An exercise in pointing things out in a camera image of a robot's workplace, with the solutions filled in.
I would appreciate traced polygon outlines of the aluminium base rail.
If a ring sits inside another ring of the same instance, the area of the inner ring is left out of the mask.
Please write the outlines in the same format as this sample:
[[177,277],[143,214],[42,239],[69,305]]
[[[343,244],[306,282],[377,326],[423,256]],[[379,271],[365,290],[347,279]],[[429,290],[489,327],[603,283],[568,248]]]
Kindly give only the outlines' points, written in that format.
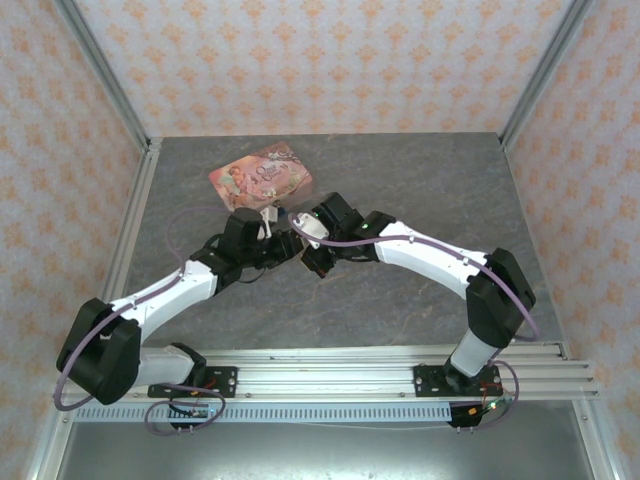
[[[415,401],[413,369],[441,364],[450,345],[206,350],[213,366],[238,369],[238,402]],[[516,343],[499,355],[499,375],[523,400],[578,400],[603,393],[593,367],[560,343]]]

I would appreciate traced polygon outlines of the aluminium side rail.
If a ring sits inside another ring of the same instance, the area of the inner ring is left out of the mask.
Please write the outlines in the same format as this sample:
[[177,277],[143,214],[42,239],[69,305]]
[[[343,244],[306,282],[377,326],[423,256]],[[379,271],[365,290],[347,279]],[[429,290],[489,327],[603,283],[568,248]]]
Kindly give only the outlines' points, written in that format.
[[[139,234],[150,187],[157,167],[162,137],[152,137],[143,150],[133,178],[130,195],[118,230],[106,278],[98,296],[119,298],[127,284],[128,272]],[[56,480],[64,458],[76,412],[61,412],[49,404],[26,480]]]

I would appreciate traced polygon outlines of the aluminium frame post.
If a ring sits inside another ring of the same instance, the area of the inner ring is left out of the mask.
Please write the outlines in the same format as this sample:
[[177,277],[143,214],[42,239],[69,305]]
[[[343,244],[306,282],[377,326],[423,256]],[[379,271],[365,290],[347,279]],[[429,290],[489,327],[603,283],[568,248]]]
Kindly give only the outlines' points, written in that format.
[[533,112],[538,99],[580,30],[587,13],[595,1],[571,0],[566,13],[544,49],[539,62],[509,116],[502,133],[499,135],[500,145],[504,152],[508,152],[515,145],[520,130]]
[[146,150],[151,142],[150,137],[76,0],[52,0],[52,2],[75,37],[85,59],[120,115],[126,130],[138,147]]

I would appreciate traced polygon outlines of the grey metal panel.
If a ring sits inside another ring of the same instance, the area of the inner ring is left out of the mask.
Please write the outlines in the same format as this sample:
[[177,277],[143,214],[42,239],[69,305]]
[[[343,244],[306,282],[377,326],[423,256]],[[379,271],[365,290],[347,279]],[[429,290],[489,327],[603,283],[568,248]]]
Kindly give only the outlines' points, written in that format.
[[487,431],[218,424],[160,438],[73,428],[57,480],[595,480],[575,427],[527,414]]

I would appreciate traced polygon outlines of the pink illustrated tin box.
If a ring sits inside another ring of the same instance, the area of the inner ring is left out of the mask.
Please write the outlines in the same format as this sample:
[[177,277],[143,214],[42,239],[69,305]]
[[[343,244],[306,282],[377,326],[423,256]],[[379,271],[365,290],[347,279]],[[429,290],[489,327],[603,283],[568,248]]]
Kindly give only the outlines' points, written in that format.
[[212,171],[209,180],[231,211],[269,205],[290,208],[313,190],[310,171],[283,141]]

